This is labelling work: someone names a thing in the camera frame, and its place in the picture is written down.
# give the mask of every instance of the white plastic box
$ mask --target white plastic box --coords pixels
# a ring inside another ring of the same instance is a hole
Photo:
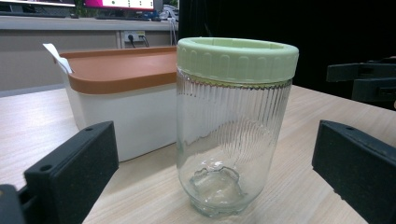
[[[113,120],[120,161],[176,142],[176,47],[63,53],[76,124]]]

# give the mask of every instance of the desk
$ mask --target desk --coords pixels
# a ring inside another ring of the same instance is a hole
[[[208,218],[190,206],[171,145],[125,161],[84,223],[366,223],[312,170],[321,119],[353,126],[396,147],[396,113],[293,86],[271,172],[240,216]],[[65,90],[0,98],[0,184],[78,132]]]
[[[96,20],[95,18],[39,18],[1,16],[0,30],[38,31],[169,31],[168,22],[158,21],[116,21]]]

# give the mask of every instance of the jar lid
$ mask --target jar lid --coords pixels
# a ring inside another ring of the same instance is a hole
[[[238,38],[188,37],[177,42],[177,67],[198,77],[232,83],[272,83],[294,77],[299,50]]]

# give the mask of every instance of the wall outlet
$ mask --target wall outlet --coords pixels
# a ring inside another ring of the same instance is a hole
[[[125,42],[130,42],[129,35],[134,37],[134,42],[144,41],[143,37],[145,35],[144,31],[124,31]]]

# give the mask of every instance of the container lid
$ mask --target container lid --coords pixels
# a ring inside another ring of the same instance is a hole
[[[191,75],[232,83],[272,83],[294,77],[299,50],[237,38],[189,37],[177,42],[177,67]]]
[[[110,94],[176,83],[176,47],[111,49],[62,53],[74,73],[70,87],[87,94]]]

